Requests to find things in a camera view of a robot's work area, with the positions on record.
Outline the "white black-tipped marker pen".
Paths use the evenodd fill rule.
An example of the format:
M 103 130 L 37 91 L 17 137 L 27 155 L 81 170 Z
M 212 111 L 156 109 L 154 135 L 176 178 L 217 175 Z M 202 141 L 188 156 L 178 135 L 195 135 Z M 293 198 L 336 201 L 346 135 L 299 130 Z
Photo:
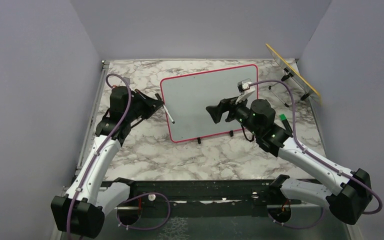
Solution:
M 163 107 L 163 109 L 164 109 L 166 115 L 168 116 L 169 121 L 170 121 L 172 124 L 175 124 L 176 122 L 175 122 L 175 120 L 173 119 L 172 115 L 170 114 L 168 108 L 166 107 L 165 102 L 163 101 L 163 98 L 160 96 L 159 93 L 156 93 L 156 94 L 155 94 L 155 97 L 156 97 L 159 101 L 162 101 L 162 102 L 163 102 L 162 107 Z

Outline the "pink-framed whiteboard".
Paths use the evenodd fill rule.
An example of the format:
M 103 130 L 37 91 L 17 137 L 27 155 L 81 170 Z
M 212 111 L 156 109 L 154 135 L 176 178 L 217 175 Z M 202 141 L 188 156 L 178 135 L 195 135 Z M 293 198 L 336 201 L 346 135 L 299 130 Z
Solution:
M 259 70 L 255 64 L 232 66 L 222 69 L 166 77 L 160 81 L 161 97 L 170 114 L 167 126 L 174 143 L 198 138 L 230 134 L 240 131 L 237 121 L 215 124 L 206 111 L 220 100 L 237 97 L 241 81 L 257 82 Z

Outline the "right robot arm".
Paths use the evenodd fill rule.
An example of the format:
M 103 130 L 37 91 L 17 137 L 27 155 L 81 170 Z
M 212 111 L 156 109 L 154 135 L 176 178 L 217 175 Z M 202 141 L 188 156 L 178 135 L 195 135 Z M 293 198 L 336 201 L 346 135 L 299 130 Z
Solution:
M 373 199 L 369 174 L 361 168 L 352 171 L 341 167 L 296 141 L 291 131 L 275 123 L 276 112 L 267 100 L 256 99 L 250 107 L 246 100 L 236 100 L 225 98 L 205 109 L 215 124 L 228 113 L 226 122 L 239 122 L 262 150 L 294 164 L 319 182 L 280 175 L 269 185 L 269 199 L 276 204 L 300 200 L 318 205 L 341 222 L 355 225 Z

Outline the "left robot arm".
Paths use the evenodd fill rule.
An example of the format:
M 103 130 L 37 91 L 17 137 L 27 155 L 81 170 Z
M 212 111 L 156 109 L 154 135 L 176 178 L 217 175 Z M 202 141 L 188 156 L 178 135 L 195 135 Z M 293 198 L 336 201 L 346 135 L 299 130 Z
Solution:
M 51 201 L 59 231 L 94 239 L 114 207 L 120 202 L 129 206 L 137 200 L 137 191 L 126 183 L 117 183 L 105 191 L 100 191 L 101 184 L 131 131 L 132 122 L 149 119 L 164 102 L 126 86 L 114 87 L 109 100 L 84 166 L 64 196 L 55 196 Z

